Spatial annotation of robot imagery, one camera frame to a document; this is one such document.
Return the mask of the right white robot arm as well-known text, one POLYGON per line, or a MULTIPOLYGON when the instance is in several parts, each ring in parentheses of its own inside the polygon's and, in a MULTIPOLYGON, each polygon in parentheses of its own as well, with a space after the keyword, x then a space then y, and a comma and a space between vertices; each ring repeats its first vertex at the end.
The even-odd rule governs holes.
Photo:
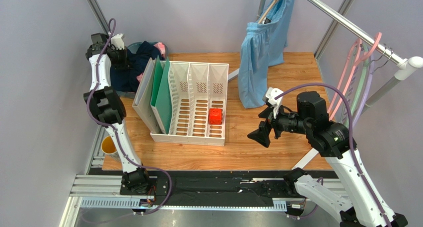
POLYGON ((270 145, 270 133, 303 134, 308 143, 332 167, 348 197, 324 187, 305 170, 294 168, 284 177, 286 190, 312 200, 342 227, 405 227, 404 215, 395 213, 375 189, 361 162, 359 151, 346 126, 329 119, 326 101, 315 91, 300 93, 297 111, 282 107, 282 91, 269 88, 263 100, 267 108, 259 114, 261 122, 248 138, 270 145))

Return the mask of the pink plastic hanger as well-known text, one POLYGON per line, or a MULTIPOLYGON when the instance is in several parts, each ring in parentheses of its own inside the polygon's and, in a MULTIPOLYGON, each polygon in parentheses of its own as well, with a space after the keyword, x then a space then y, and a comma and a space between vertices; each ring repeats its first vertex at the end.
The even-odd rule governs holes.
MULTIPOLYGON (((371 46, 370 50, 367 51, 367 52, 364 52, 363 55, 361 55, 361 45, 363 44, 362 39, 357 38, 355 40, 355 42, 353 43, 353 45, 351 46, 351 48, 349 50, 349 53, 347 55, 347 59, 346 59, 346 62, 345 62, 344 68, 343 68, 343 72, 341 74, 340 80, 339 80, 338 85, 337 85, 337 89, 340 90, 341 85, 344 82, 344 78, 346 76, 347 70, 348 70, 348 68, 350 68, 351 69, 350 74, 348 76, 347 81, 345 82, 345 86, 344 86, 343 91, 342 91, 343 95, 346 94, 346 92, 347 92, 347 90, 348 90, 348 88, 349 88, 349 86, 352 82, 354 72, 355 72, 357 66, 361 62, 364 62, 366 59, 368 59, 373 54, 373 52, 378 47, 378 44, 379 44, 381 38, 382 38, 382 33, 378 32, 376 34, 375 38, 374 38, 374 44, 371 46)), ((338 111, 338 109, 341 105, 341 101, 342 101, 342 99, 335 92, 332 100, 330 101, 329 108, 328 108, 329 120, 333 120, 336 112, 338 111)))

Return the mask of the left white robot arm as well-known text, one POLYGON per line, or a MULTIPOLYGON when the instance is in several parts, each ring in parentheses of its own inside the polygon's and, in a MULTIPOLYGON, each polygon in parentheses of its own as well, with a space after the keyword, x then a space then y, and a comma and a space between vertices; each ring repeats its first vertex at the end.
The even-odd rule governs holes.
POLYGON ((147 194, 152 182, 130 141, 125 118, 126 109, 116 90, 111 86, 110 69, 128 70, 132 67, 127 57, 123 35, 95 33, 86 52, 91 65, 91 86, 83 95, 90 118, 105 128, 116 147, 122 165, 121 192, 147 194))

